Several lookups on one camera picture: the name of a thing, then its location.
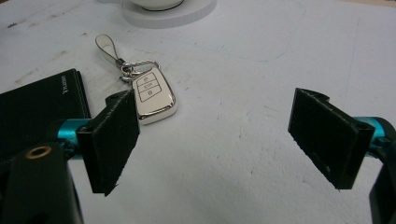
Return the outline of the white car key fob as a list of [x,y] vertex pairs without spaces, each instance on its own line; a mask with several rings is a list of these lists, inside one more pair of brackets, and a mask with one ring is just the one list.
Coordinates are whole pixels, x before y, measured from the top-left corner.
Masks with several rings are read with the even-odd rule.
[[134,90],[141,124],[148,125],[169,118],[177,112],[177,98],[157,61],[124,61],[108,35],[98,35],[95,44],[106,59],[120,70],[120,80]]

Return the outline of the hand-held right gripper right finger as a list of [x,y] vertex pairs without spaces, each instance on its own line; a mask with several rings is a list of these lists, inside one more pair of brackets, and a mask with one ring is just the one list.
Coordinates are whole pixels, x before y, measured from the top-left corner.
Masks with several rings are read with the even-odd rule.
[[351,117],[320,92],[297,88],[288,131],[336,189],[351,189],[363,159],[385,159],[387,132],[377,117]]

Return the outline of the black leather wallet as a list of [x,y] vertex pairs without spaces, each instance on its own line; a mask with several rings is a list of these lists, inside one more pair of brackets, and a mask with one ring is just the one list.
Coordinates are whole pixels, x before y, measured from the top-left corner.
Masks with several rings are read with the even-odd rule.
[[91,116],[81,74],[70,69],[0,94],[0,173],[54,121]]

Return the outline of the white round base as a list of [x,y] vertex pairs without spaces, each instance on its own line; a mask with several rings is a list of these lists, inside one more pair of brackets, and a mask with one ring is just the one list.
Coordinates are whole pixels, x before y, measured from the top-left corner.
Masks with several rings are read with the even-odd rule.
[[183,0],[178,6],[160,11],[151,11],[128,0],[121,3],[125,20],[133,26],[147,29],[166,29],[196,22],[209,15],[217,0]]

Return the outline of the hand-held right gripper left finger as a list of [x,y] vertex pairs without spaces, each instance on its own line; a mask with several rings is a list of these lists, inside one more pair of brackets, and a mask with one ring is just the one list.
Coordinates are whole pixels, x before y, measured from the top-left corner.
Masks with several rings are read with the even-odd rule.
[[67,119],[57,139],[72,155],[81,155],[94,193],[109,195],[136,145],[140,126],[134,91],[106,98],[106,107],[93,119]]

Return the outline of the white bowl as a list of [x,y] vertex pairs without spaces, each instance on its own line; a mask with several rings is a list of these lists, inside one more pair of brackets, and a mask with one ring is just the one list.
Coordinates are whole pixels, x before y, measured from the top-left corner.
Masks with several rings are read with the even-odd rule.
[[129,0],[135,5],[138,5],[147,10],[167,10],[172,7],[177,7],[184,0]]

